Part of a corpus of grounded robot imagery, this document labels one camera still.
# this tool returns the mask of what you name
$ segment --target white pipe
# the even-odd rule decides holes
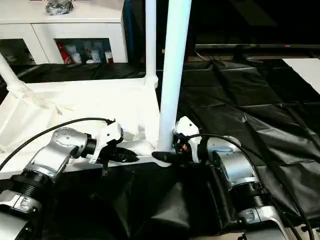
[[[172,151],[192,0],[169,0],[157,151]]]
[[[156,75],[157,0],[145,1],[145,81],[157,87]]]
[[[26,88],[24,83],[19,80],[14,71],[7,63],[6,59],[0,53],[0,75],[6,82],[8,90],[17,88]]]

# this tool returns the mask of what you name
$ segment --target black plastic sheet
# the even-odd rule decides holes
[[[128,64],[40,65],[25,82],[143,77]],[[161,96],[162,71],[157,72]],[[5,96],[4,87],[0,93]],[[320,221],[320,95],[282,60],[186,63],[177,119],[201,133],[238,138],[287,217],[301,218],[290,188],[308,218]],[[285,181],[281,186],[278,178]],[[155,164],[65,173],[55,187],[39,239],[187,239],[219,235],[234,223],[210,168]]]

